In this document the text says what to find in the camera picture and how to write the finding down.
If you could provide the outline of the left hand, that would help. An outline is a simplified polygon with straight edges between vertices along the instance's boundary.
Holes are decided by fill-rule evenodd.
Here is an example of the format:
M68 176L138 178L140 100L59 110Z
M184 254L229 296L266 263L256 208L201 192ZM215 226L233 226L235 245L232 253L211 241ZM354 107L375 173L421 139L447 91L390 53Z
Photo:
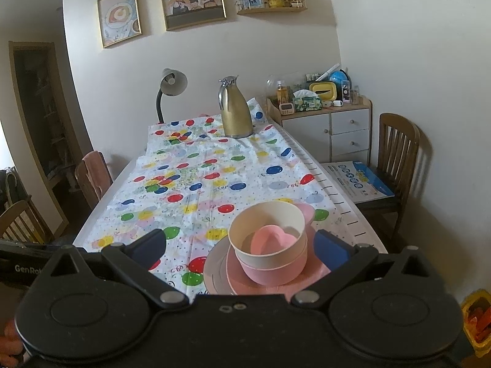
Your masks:
M1 329L0 361L1 367L17 367L23 357L23 345L13 320Z

